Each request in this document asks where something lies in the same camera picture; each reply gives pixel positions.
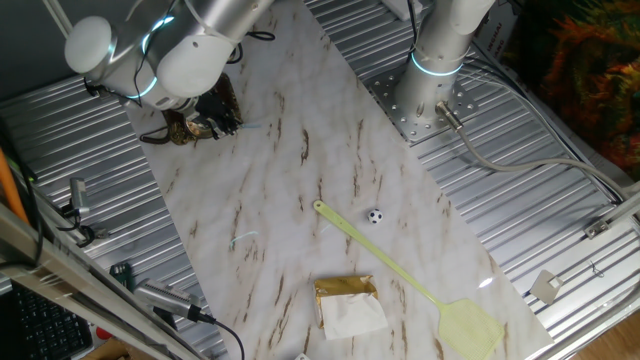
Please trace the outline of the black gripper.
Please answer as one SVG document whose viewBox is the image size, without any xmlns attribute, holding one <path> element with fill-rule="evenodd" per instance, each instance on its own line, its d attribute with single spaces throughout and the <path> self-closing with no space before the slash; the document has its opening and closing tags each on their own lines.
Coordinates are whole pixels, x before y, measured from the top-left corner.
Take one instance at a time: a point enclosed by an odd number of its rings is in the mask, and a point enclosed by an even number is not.
<svg viewBox="0 0 640 360">
<path fill-rule="evenodd" d="M 243 127 L 240 106 L 230 78 L 222 73 L 216 84 L 199 96 L 196 111 L 208 120 L 212 138 L 219 140 L 227 135 L 235 135 Z M 224 124 L 222 131 L 217 124 Z"/>
</svg>

